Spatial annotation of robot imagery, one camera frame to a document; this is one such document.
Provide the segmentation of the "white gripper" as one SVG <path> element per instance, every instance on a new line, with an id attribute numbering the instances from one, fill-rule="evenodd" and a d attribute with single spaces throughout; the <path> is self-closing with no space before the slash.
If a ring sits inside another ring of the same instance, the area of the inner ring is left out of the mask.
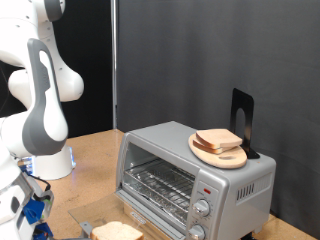
<path id="1" fill-rule="evenodd" d="M 34 226 L 20 214 L 0 225 L 0 240 L 32 240 Z"/>

